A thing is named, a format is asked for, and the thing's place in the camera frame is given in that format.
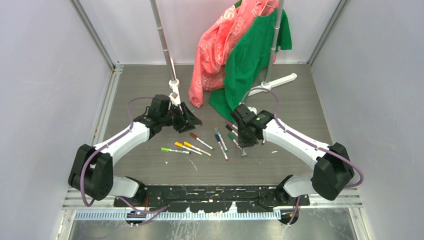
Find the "clear capped green marker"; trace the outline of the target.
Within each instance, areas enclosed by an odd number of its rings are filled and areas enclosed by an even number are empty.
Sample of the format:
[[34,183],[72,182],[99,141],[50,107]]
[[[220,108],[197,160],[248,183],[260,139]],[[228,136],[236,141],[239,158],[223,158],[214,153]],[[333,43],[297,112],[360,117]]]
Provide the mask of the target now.
[[218,129],[217,127],[215,127],[215,128],[214,128],[214,130],[215,130],[215,133],[218,135],[218,137],[219,137],[219,139],[220,139],[220,142],[221,142],[221,144],[222,144],[222,146],[223,146],[223,148],[224,148],[225,152],[228,152],[228,148],[227,148],[227,146],[226,146],[226,144],[225,144],[225,142],[224,142],[224,139],[223,139],[223,137],[222,137],[222,135],[221,135],[221,133],[220,133],[219,129]]

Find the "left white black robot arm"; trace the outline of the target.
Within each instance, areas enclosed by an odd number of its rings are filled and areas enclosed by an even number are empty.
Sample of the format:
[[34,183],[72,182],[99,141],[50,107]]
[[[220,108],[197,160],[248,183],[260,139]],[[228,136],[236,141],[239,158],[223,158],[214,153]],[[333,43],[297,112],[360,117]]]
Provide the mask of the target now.
[[101,201],[107,196],[125,199],[141,206],[147,197],[145,185],[132,177],[114,174],[115,164],[127,153],[161,132],[172,127],[178,133],[194,130],[202,121],[184,102],[177,103],[171,95],[156,94],[150,105],[137,117],[130,116],[129,125],[112,138],[96,145],[81,145],[73,161],[68,185],[80,191],[83,202],[87,197]]

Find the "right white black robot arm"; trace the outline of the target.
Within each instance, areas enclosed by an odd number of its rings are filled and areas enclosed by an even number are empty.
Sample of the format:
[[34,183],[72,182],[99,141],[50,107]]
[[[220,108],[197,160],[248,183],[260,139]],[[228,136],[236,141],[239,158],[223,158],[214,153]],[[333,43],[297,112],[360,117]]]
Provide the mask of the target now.
[[240,104],[230,115],[237,125],[240,147],[253,147],[264,140],[285,149],[311,168],[311,173],[289,175],[277,185],[281,204],[291,205],[297,197],[310,194],[333,201],[353,179],[354,168],[342,144],[316,141],[289,127],[273,113],[266,110],[255,113],[245,104]]

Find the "right clothes rack pole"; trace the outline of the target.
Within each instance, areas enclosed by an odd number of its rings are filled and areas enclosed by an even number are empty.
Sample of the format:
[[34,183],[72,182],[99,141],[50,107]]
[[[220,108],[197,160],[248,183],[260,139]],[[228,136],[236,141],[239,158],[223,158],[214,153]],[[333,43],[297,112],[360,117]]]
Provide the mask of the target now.
[[276,19],[273,25],[274,32],[272,37],[272,44],[270,47],[268,64],[266,66],[265,79],[260,83],[260,85],[251,88],[248,93],[249,97],[290,83],[297,78],[296,73],[291,73],[287,76],[271,80],[271,73],[273,69],[273,64],[277,58],[277,52],[291,50],[293,46],[290,24],[287,13],[284,9],[284,5],[284,0],[278,1]]

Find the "pink patterned garment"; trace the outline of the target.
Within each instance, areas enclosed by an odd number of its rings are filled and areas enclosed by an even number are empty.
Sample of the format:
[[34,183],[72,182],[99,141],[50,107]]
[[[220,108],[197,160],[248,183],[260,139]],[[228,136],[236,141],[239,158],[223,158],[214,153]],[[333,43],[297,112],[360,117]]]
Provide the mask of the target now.
[[242,0],[226,9],[198,42],[189,101],[200,108],[204,92],[224,87],[225,64],[236,44],[257,17],[266,17],[279,6],[278,0]]

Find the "light green capped marker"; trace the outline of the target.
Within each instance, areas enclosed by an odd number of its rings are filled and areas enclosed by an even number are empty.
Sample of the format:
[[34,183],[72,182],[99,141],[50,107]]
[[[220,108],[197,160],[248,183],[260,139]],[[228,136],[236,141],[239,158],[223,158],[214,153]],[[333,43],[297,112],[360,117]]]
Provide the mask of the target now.
[[186,151],[186,150],[178,150],[178,149],[171,149],[171,148],[166,148],[166,147],[162,147],[161,148],[162,152],[169,152],[169,153],[179,153],[179,154],[186,154],[189,155],[191,154],[190,151]]

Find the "orange capped marker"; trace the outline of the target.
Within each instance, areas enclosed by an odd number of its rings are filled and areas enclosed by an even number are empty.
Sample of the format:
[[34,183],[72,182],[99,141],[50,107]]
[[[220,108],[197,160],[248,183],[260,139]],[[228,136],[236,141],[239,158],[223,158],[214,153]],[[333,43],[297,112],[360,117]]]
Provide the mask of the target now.
[[203,155],[203,153],[202,153],[202,152],[200,152],[200,151],[198,151],[198,150],[195,150],[195,149],[193,149],[193,148],[191,148],[191,147],[188,147],[188,146],[184,145],[183,143],[175,142],[174,144],[175,144],[176,146],[181,147],[181,148],[183,148],[183,149],[185,149],[185,150],[188,150],[188,151],[190,151],[190,152],[196,153],[196,154],[198,154],[198,155]]

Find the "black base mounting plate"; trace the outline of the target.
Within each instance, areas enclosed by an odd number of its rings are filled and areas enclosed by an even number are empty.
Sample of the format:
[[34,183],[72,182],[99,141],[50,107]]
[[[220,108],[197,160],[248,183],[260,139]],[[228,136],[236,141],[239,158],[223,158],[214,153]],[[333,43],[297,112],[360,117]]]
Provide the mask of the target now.
[[149,185],[135,198],[117,198],[114,207],[150,207],[158,210],[165,207],[170,213],[227,213],[231,205],[238,213],[269,213],[277,207],[310,205],[309,197],[290,197],[280,186],[258,185]]

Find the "yellow capped marker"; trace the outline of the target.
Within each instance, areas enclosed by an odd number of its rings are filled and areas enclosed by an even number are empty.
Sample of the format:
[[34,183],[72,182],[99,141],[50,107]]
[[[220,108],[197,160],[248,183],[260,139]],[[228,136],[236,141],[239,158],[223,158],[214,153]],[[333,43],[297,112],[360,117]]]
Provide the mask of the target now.
[[208,156],[211,156],[212,154],[211,153],[209,153],[209,152],[207,152],[207,151],[205,151],[205,150],[203,150],[203,149],[201,149],[201,148],[199,148],[199,147],[197,147],[197,146],[194,146],[194,145],[192,145],[191,143],[189,143],[189,142],[184,142],[184,145],[186,146],[186,147],[190,147],[190,148],[192,148],[192,149],[194,149],[194,150],[196,150],[196,151],[198,151],[198,152],[201,152],[201,153],[203,153],[203,154],[206,154],[206,155],[208,155]]

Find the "clothes rack pole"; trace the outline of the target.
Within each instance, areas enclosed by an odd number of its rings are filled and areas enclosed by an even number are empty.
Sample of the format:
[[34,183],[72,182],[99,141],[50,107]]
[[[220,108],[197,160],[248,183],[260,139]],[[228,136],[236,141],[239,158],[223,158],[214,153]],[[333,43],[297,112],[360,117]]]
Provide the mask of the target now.
[[260,85],[251,88],[248,93],[249,97],[290,83],[297,78],[296,73],[291,73],[287,76],[271,80],[271,73],[273,69],[273,64],[277,58],[277,52],[291,50],[293,46],[290,24],[287,13],[284,9],[284,5],[284,0],[278,1],[276,19],[273,25],[274,32],[272,37],[272,44],[270,47],[268,64],[266,66],[265,79],[260,83]]
[[162,25],[157,2],[155,0],[150,0],[150,5],[151,5],[152,13],[154,16],[158,36],[160,39],[166,67],[169,73],[168,85],[169,85],[169,88],[172,90],[171,97],[173,98],[176,104],[181,104],[182,101],[181,101],[180,92],[179,92],[180,81],[176,77],[175,65],[170,55],[170,51],[166,41],[166,36],[165,36],[164,28]]

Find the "green t-shirt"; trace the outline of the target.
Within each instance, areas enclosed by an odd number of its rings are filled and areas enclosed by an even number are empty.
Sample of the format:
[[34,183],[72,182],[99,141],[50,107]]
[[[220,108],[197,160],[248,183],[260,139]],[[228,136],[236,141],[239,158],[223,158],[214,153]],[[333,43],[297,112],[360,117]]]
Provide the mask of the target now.
[[209,104],[224,119],[234,123],[231,112],[252,88],[259,73],[268,66],[278,10],[258,16],[231,51],[225,64],[223,88],[214,90]]

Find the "blue capped marker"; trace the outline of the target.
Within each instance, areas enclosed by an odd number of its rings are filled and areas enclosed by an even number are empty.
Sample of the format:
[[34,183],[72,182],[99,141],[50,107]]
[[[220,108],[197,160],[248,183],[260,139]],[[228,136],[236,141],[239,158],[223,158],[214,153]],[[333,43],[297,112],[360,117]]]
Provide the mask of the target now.
[[225,148],[224,148],[224,146],[222,144],[222,141],[221,141],[220,137],[217,134],[215,134],[214,136],[215,136],[215,139],[217,140],[217,143],[218,143],[218,145],[219,145],[219,147],[221,149],[221,152],[222,152],[222,154],[224,156],[225,161],[228,162],[229,161],[229,158],[227,156],[226,150],[225,150]]

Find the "brown capped marker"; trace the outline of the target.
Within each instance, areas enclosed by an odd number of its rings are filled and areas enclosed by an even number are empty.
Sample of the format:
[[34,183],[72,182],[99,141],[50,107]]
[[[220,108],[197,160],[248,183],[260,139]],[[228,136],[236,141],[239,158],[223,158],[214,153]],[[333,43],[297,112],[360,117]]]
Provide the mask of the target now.
[[196,139],[197,141],[199,141],[201,144],[203,144],[204,146],[206,146],[207,148],[209,148],[210,150],[214,150],[214,148],[211,146],[211,145],[209,145],[209,144],[207,144],[205,141],[203,141],[203,140],[201,140],[197,135],[195,135],[194,133],[192,133],[192,132],[190,132],[189,133],[189,135],[192,137],[192,138],[194,138],[194,139]]

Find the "left clothes rack pole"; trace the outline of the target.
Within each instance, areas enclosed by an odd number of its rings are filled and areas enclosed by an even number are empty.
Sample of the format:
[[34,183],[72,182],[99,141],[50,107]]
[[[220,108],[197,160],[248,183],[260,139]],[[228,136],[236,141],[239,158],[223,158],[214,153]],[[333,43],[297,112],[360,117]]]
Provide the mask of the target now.
[[171,97],[173,98],[176,104],[181,104],[182,101],[181,101],[180,92],[179,92],[180,81],[176,77],[175,65],[170,55],[170,51],[166,41],[166,36],[165,36],[164,28],[162,25],[157,2],[155,0],[150,0],[150,5],[151,5],[152,13],[154,16],[158,36],[160,39],[166,67],[169,73],[168,85],[169,85],[169,88],[172,90]]

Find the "perforated metal rail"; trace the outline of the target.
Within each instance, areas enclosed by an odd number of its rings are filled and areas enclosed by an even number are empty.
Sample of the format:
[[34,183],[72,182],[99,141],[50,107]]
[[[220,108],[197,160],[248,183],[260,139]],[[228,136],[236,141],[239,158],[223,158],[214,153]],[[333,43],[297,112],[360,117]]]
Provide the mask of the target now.
[[[74,219],[77,221],[129,221],[129,220],[147,220],[152,218],[154,214],[135,214],[130,209],[115,210],[78,210]],[[236,209],[230,209],[227,212],[210,212],[204,211],[191,212],[162,212],[156,218],[158,221],[224,221],[224,220],[280,220],[281,213],[279,210],[271,212],[237,212]]]

